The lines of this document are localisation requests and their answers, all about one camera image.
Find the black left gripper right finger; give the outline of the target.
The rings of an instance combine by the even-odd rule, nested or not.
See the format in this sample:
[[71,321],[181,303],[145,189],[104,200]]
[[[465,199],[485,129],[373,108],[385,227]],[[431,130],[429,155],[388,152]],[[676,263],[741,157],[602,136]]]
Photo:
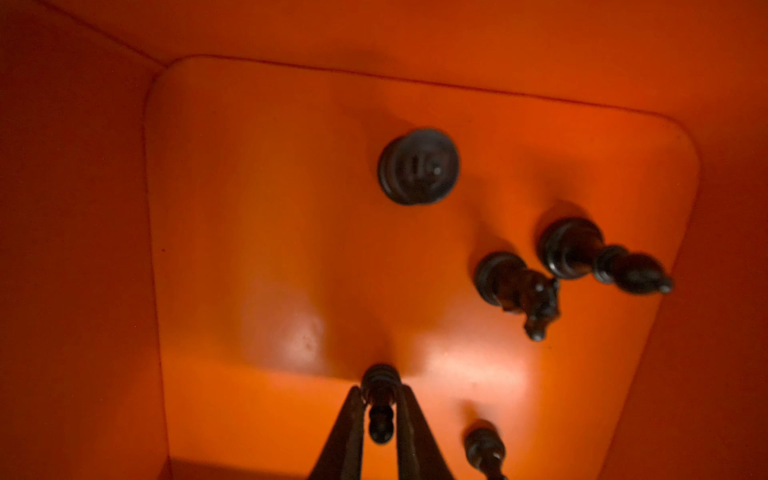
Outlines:
[[400,480],[453,479],[410,386],[396,388],[396,452]]

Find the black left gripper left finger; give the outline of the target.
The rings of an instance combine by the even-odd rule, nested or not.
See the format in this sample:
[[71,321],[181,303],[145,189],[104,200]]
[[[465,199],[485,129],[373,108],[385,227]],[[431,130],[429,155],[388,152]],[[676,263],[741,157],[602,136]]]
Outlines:
[[353,386],[337,415],[309,480],[360,480],[366,404]]

